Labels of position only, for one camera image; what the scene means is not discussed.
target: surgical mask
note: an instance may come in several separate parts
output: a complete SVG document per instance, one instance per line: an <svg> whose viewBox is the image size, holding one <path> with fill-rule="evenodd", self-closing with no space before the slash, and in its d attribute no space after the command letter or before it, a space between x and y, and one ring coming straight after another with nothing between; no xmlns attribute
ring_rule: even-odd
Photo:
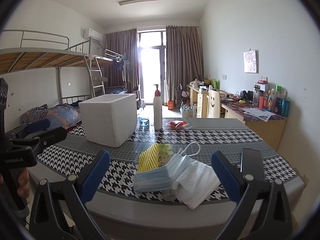
<svg viewBox="0 0 320 240"><path fill-rule="evenodd" d="M126 186L133 185L133 189L136 192L154 192L172 189L172 184L178 179L178 177L182 174L182 172L190 162L190 158L188 157L188 155L182 156L182 154L184 154L187 148L192 144L198 145L199 150L196 153L198 154L200 152L200 145L196 142L192 142L187 145L187 147L183 151L182 149L180 149L179 152L174 154L169 162L162 167L140 173L137 173L134 170L134 180L131 184L124 183L124 175L128 171L133 171L127 170L122 175L122 184Z"/></svg>

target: picture on wall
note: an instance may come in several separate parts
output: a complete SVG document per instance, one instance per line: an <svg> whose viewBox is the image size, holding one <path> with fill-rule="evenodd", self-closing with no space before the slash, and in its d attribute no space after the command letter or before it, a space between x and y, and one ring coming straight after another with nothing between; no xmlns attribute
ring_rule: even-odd
<svg viewBox="0 0 320 240"><path fill-rule="evenodd" d="M244 72L257 73L257 55L256 50L249 50L243 54Z"/></svg>

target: white wall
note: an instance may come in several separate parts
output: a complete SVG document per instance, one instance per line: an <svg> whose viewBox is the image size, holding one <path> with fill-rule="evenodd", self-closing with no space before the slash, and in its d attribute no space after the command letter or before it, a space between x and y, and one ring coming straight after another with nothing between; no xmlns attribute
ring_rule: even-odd
<svg viewBox="0 0 320 240"><path fill-rule="evenodd" d="M199 21L195 20L179 20L179 19L158 19L158 20L145 20L139 22L132 22L120 25L108 26L105 28L105 33L114 33L133 28L138 28L138 31L142 30L155 30L163 29L166 26L199 26Z"/></svg>
<svg viewBox="0 0 320 240"><path fill-rule="evenodd" d="M104 33L104 28L81 14L52 0L24 0L10 18L5 29L27 29L56 33L70 38L70 45L85 41L83 31L92 28ZM26 34L26 38L50 37ZM20 46L21 33L3 33L0 49ZM23 47L46 47L64 49L66 45L24 41ZM95 54L98 46L93 45ZM9 97L5 112L6 130L18 126L20 115L35 106L58 104L57 80L54 68L13 72L1 75L9 84ZM63 68L61 71L63 96L89 94L88 74L85 68Z"/></svg>
<svg viewBox="0 0 320 240"><path fill-rule="evenodd" d="M319 30L299 0L210 0L201 30L205 75L221 89L252 90L263 75L289 92L278 152L310 180L295 210L301 222L320 190ZM249 48L259 50L259 74L244 73Z"/></svg>

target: curtain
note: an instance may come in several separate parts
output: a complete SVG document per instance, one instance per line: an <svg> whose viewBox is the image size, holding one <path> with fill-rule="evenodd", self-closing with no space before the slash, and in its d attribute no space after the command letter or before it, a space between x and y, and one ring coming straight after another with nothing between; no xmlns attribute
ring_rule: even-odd
<svg viewBox="0 0 320 240"><path fill-rule="evenodd" d="M139 54L138 54L137 29L106 34L105 48L121 55L125 55L130 61L128 68L127 89L132 92L139 78ZM102 75L108 78L107 87L123 86L122 71L115 70L112 66L102 68Z"/></svg>
<svg viewBox="0 0 320 240"><path fill-rule="evenodd" d="M203 55L197 27L167 26L168 100L175 101L175 89L197 78L203 80Z"/></svg>

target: fluorescent lamp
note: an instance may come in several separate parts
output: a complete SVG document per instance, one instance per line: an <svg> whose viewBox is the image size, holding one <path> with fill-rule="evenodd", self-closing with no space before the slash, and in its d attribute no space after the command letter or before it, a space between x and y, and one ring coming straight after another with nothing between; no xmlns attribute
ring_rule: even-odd
<svg viewBox="0 0 320 240"><path fill-rule="evenodd" d="M125 1L121 1L119 2L119 5L127 5L127 4L131 4L131 3L137 3L137 2L150 2L150 1L163 1L163 0L125 0Z"/></svg>

